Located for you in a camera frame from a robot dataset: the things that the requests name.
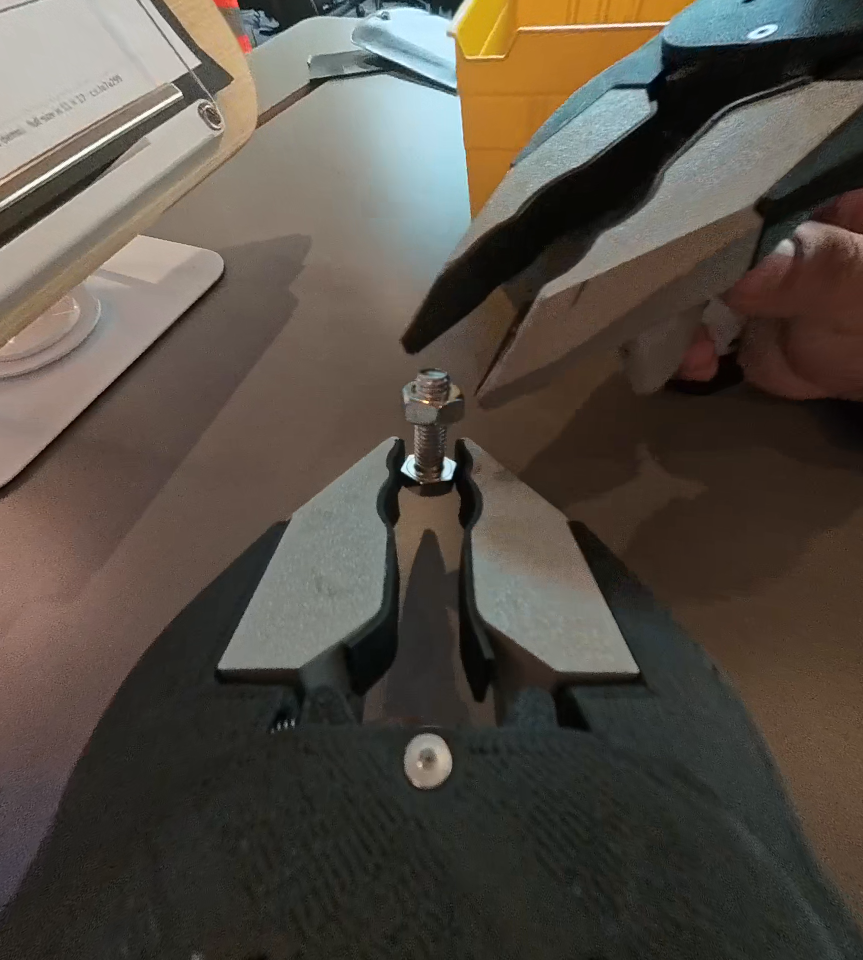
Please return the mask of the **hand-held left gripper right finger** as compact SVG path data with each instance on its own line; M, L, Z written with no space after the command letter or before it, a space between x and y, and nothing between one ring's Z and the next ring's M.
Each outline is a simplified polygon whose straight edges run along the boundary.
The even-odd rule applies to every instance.
M638 681L565 514L473 440L456 442L455 459L459 649L474 700Z

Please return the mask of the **silver flat object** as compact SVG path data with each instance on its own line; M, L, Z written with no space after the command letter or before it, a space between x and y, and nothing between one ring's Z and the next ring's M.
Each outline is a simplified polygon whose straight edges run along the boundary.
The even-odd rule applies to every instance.
M413 7L383 8L361 20L353 44L432 85L458 91L457 54L451 21Z

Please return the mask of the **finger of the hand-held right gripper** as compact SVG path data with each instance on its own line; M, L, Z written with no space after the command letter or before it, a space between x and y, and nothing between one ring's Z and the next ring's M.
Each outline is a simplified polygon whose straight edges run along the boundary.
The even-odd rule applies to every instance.
M559 240L623 219L661 160L662 120L649 90L604 92L505 175L402 333L404 351L425 350Z
M539 290L477 397L516 399L596 350L699 321L749 269L764 230L761 199L861 109L863 78L825 79L717 114L638 210Z

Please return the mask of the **black flat sheet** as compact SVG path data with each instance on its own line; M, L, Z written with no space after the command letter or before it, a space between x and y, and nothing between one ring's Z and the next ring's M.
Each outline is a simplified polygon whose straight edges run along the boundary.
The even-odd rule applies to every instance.
M313 84L367 76L384 71L384 62L379 57L361 49L329 54L313 54L307 60L308 78Z

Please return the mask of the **large steel hex bolt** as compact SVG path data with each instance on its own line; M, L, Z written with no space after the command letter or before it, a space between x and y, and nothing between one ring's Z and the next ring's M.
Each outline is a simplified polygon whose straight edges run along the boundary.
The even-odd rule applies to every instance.
M437 367L420 369L415 377L420 396L430 399L447 394L449 384L457 385L446 370ZM402 465L404 486L420 497L441 497L451 489L457 465L448 453L448 431L455 426L412 426L412 452Z

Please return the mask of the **large steel hex nut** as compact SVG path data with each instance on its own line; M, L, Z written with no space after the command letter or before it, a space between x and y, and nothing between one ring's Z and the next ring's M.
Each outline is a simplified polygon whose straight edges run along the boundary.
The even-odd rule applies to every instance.
M429 398L420 395L416 379L401 390L404 420L411 426L453 426L464 417L465 397L460 387L449 384L447 393Z

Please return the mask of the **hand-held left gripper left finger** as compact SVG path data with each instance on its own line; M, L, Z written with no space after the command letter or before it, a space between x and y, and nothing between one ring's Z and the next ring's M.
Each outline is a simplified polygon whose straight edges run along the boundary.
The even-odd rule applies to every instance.
M387 438L294 512L218 661L222 680L365 695L389 671L403 461L403 441Z

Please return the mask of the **wooden document stand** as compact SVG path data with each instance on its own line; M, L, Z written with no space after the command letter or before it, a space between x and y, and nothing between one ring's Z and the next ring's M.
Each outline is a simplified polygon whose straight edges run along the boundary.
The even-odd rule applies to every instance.
M153 2L202 63L0 181L0 489L191 307L222 257L145 234L251 137L237 2Z

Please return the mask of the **yellow plastic bin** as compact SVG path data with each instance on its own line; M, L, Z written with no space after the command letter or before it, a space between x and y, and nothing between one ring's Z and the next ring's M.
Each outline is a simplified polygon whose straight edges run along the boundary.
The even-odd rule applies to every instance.
M688 1L467 1L449 25L470 211L576 90L657 36Z

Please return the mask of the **person's right hand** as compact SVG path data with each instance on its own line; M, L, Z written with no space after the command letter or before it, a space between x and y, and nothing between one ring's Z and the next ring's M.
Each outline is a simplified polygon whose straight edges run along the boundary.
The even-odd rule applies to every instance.
M735 283L743 379L795 402L863 403L863 188L841 195Z

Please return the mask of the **printed instruction sheet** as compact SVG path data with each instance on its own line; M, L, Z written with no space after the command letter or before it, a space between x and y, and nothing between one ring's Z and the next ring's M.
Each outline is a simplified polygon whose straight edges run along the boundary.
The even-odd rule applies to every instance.
M0 181L201 64L153 2L0 1Z

